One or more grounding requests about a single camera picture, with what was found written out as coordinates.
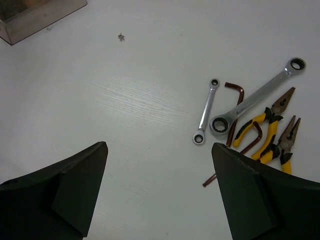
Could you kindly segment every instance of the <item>wrench socket hole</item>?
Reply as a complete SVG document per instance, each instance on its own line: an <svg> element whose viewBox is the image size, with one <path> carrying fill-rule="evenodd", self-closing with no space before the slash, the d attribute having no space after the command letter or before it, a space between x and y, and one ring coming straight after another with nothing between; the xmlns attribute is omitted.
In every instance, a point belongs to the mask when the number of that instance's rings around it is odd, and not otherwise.
<svg viewBox="0 0 320 240"><path fill-rule="evenodd" d="M217 85L219 84L219 82L218 82L217 79L212 79L212 80L211 80L211 84L212 84L213 86L217 86Z"/></svg>
<svg viewBox="0 0 320 240"><path fill-rule="evenodd" d="M212 128L215 131L217 131L218 133L223 133L223 132L227 131L228 127L229 127L229 125L228 125L227 120L225 120L222 117L218 117L212 122Z"/></svg>
<svg viewBox="0 0 320 240"><path fill-rule="evenodd" d="M196 143L198 143L198 144L199 144L199 143L202 143L203 140L204 140L204 137L201 136L200 134L194 136L194 141L195 141Z"/></svg>
<svg viewBox="0 0 320 240"><path fill-rule="evenodd" d="M295 58L290 62L291 67L295 70L303 70L306 67L306 64L303 60Z"/></svg>

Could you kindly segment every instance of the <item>white surface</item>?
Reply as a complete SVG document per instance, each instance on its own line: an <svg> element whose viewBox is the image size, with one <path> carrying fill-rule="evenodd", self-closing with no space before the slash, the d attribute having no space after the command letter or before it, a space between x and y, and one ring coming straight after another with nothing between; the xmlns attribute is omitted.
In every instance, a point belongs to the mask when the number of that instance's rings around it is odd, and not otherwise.
<svg viewBox="0 0 320 240"><path fill-rule="evenodd" d="M213 117L237 102L225 82L249 96L290 58L305 59L305 74L237 129L296 87L279 131L302 118L292 171L320 182L319 11L318 0L89 0L51 30L0 41L0 181L106 141L88 240L231 240L218 182L202 187L217 140L208 128L205 145L192 141L209 80L221 82Z"/></svg>

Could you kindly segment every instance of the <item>small silver wrench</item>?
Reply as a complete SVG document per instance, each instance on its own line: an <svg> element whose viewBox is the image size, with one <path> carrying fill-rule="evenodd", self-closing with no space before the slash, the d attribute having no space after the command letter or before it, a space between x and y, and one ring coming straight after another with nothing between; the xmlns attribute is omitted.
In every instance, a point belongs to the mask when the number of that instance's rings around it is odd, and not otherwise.
<svg viewBox="0 0 320 240"><path fill-rule="evenodd" d="M206 103L205 103L205 107L203 110L203 114L202 114L202 118L201 118L201 121L199 124L198 131L196 131L196 133L194 134L194 136L192 138L194 144L199 145L199 144L203 144L205 142L205 132L204 131L206 129L207 122L209 120L210 110L212 107L212 103L214 101L216 90L218 89L219 85L220 85L220 82L218 79L214 78L214 79L210 80L209 96L208 96L208 99L206 100Z"/></svg>
<svg viewBox="0 0 320 240"><path fill-rule="evenodd" d="M298 57L290 59L284 69L265 85L260 87L257 91L251 94L247 99L245 99L238 106L233 108L231 111L215 116L210 122L210 129L213 135L223 135L229 132L231 125L236 119L238 119L242 114L249 110L256 103L261 101L274 89L276 89L280 84L289 79L292 76L301 74L306 69L306 62Z"/></svg>

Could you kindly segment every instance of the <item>black object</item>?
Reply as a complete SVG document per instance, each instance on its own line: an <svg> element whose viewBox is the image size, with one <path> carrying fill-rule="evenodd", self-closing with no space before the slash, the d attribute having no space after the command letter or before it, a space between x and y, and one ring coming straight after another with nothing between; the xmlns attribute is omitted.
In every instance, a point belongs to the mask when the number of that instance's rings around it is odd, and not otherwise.
<svg viewBox="0 0 320 240"><path fill-rule="evenodd" d="M108 147L87 149L0 185L1 240L82 240L87 237Z"/></svg>
<svg viewBox="0 0 320 240"><path fill-rule="evenodd" d="M234 240L320 239L320 183L215 143L212 158Z"/></svg>

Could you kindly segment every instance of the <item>double box-end wrench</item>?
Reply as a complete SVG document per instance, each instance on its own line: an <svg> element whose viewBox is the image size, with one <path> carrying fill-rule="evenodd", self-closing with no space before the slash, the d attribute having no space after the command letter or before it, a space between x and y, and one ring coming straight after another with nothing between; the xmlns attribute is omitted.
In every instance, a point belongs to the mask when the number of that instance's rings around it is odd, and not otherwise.
<svg viewBox="0 0 320 240"><path fill-rule="evenodd" d="M194 144L203 144L205 142L205 129L207 126L207 122L209 120L210 110L212 107L212 103L214 101L214 97L216 94L216 90L218 89L220 85L220 82L218 79L212 79L210 80L210 92L208 99L206 100L205 107L203 110L202 118L199 124L198 131L193 136L193 142Z"/></svg>
<svg viewBox="0 0 320 240"><path fill-rule="evenodd" d="M284 81L286 81L290 77L303 73L305 69L306 62L303 59L298 57L290 59L285 68L277 76L268 81L265 85L259 88L242 103L225 114L215 116L210 122L210 129L213 135L218 136L229 132L231 125L242 114L244 114L252 106L265 98Z"/></svg>

